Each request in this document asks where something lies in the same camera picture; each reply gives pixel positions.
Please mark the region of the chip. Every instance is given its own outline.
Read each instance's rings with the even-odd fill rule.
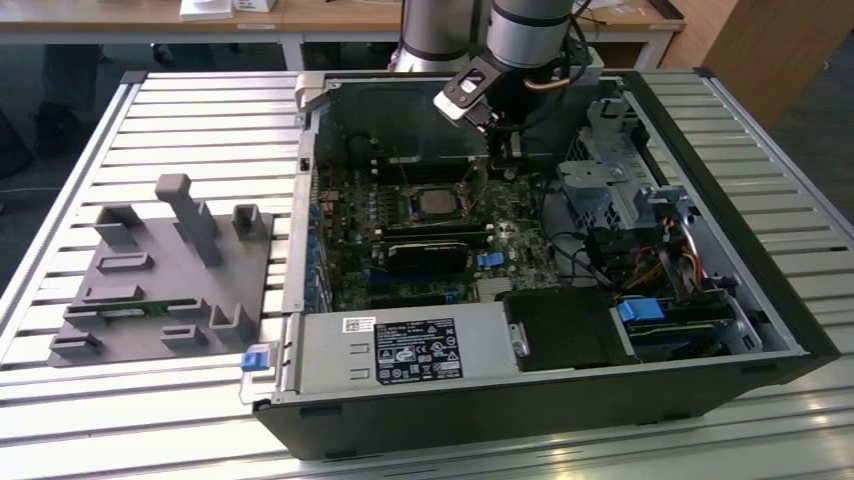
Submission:
[[[423,190],[418,195],[418,210],[424,218],[456,216],[459,201],[455,193],[444,189]]]

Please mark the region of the circuit board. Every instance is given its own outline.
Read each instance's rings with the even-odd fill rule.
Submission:
[[[559,284],[524,178],[482,179],[471,185],[379,185],[356,170],[336,171],[323,184],[334,310],[494,301],[496,288]],[[436,233],[439,228],[454,233]],[[406,240],[392,237],[399,232],[406,232]],[[478,240],[467,243],[454,272],[392,271],[395,248],[454,248],[470,237]]]

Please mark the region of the white label sticker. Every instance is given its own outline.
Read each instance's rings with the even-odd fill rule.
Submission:
[[[237,30],[275,30],[272,23],[239,23]]]
[[[344,317],[344,333],[363,333],[374,331],[376,317]]]

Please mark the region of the barcode sticker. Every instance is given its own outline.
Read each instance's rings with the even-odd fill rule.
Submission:
[[[363,333],[374,331],[376,317],[344,317],[344,333]]]

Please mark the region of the power supply label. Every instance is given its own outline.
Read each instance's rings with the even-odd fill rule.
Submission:
[[[376,381],[383,385],[463,378],[452,318],[374,325]]]

